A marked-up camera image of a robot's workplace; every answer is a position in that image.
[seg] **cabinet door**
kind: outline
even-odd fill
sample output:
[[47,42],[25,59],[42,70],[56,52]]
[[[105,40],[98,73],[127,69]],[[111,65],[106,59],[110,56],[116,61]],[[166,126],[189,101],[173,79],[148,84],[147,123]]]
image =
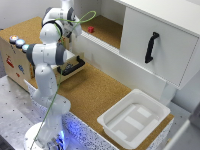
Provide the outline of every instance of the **cabinet door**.
[[[145,56],[153,32],[159,37],[154,40],[153,60],[146,64]],[[120,54],[179,86],[197,41],[198,38],[191,34],[127,8]]]

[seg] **white plastic bin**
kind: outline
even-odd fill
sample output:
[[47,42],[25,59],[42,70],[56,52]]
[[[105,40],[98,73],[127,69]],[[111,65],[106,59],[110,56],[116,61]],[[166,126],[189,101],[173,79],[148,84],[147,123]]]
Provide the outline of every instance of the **white plastic bin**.
[[122,147],[136,149],[169,113],[166,106],[140,90],[133,90],[97,120]]

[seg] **cork surface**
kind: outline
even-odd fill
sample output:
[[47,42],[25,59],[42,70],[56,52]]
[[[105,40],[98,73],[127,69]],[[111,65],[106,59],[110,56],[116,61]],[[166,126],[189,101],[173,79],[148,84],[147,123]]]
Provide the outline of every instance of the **cork surface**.
[[94,32],[90,34],[120,49],[123,29],[122,25],[115,23],[103,16],[98,16],[89,22],[81,24],[81,26],[85,32],[88,32],[89,26],[93,26]]
[[[41,20],[41,18],[36,17],[23,23],[17,24],[1,31],[0,36],[8,42],[11,35],[18,35],[20,38],[25,39],[27,44],[41,43],[39,39]],[[114,39],[116,35],[119,34],[119,28],[121,29],[120,31],[122,31],[122,27],[119,27],[119,25],[116,23],[105,23],[105,20],[107,19],[102,18],[101,16],[93,20],[94,25],[97,24],[97,26],[99,27],[99,30],[98,28],[95,28],[94,34],[99,35],[99,38],[102,38],[102,40],[106,42],[109,41],[107,39],[110,39],[111,43],[108,43],[114,46],[114,44],[112,43],[117,43],[114,42]],[[118,37],[120,37],[117,38],[118,46],[115,47],[119,47],[120,45],[119,41],[121,39],[121,36]],[[35,79],[31,79],[29,82],[33,86],[37,87]],[[85,68],[82,71],[70,77],[61,84],[58,94],[65,96],[71,101],[72,107],[70,111],[72,113],[74,113],[82,121],[87,123],[103,137],[112,142],[120,150],[123,150],[122,147],[112,141],[104,133],[102,126],[97,122],[97,118],[119,100],[121,100],[130,91],[131,89],[127,88],[110,76],[86,63]],[[172,119],[173,116],[169,115],[137,148],[137,150],[146,149]]]

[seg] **green cable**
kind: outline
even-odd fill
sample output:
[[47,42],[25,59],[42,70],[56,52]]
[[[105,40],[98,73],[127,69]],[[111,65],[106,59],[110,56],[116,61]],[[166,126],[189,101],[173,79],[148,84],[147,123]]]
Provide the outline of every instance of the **green cable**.
[[[81,21],[81,20],[82,20],[83,18],[85,18],[89,13],[94,13],[94,15],[93,15],[90,19],[88,19],[88,20]],[[79,23],[88,22],[88,21],[92,20],[95,16],[96,16],[96,11],[90,11],[90,12],[88,12],[87,14],[85,14],[85,15],[79,20],[79,22],[71,21],[71,20],[65,20],[65,19],[56,19],[56,20],[62,20],[62,21],[68,21],[68,22],[76,23],[76,25],[75,25],[74,28],[72,29],[72,31],[73,31],[73,30],[77,27],[77,25],[78,25]],[[61,36],[61,33],[60,33],[58,27],[57,27],[56,25],[55,25],[55,27],[56,27],[56,29],[57,29],[59,35]],[[61,37],[61,43],[64,45],[63,37]],[[61,69],[61,74],[60,74],[60,79],[59,79],[59,84],[58,84],[58,90],[59,90],[59,88],[60,88],[61,75],[62,75],[62,69]],[[39,134],[39,132],[40,132],[40,130],[41,130],[41,128],[42,128],[42,125],[44,124],[44,121],[46,120],[46,118],[47,118],[47,116],[48,116],[48,114],[49,114],[49,111],[50,111],[51,107],[53,106],[53,103],[54,103],[54,101],[55,101],[55,98],[56,98],[56,95],[57,95],[57,93],[58,93],[58,90],[56,91],[56,94],[54,95],[53,101],[51,102],[51,105],[49,106],[49,108],[48,108],[48,110],[47,110],[47,113],[46,113],[46,115],[45,115],[45,117],[44,117],[44,119],[43,119],[43,121],[42,121],[42,124],[40,125],[40,128],[39,128],[39,130],[38,130],[38,132],[37,132],[37,135],[36,135],[36,137],[35,137],[35,139],[34,139],[32,145],[31,145],[30,150],[32,150],[33,144],[34,144],[35,141],[36,141],[36,138],[37,138],[37,136],[38,136],[38,134]]]

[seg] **black handle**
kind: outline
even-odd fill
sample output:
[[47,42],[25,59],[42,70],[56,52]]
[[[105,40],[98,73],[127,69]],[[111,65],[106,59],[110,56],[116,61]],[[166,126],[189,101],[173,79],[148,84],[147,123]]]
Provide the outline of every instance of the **black handle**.
[[[74,72],[75,70],[81,68],[82,66],[85,65],[85,62],[79,57],[77,56],[76,60],[79,62],[76,66],[72,67],[72,68],[68,68],[68,69],[65,69],[63,72],[62,72],[62,75],[63,76],[67,76],[69,75],[70,73]],[[57,71],[61,74],[61,68],[58,67],[57,68]]]
[[149,41],[149,45],[147,48],[147,53],[145,56],[145,63],[148,64],[149,62],[151,62],[153,60],[153,57],[151,57],[151,53],[152,53],[152,49],[153,49],[153,45],[154,45],[154,40],[157,39],[160,35],[156,32],[153,32],[153,36],[151,37],[150,41]]

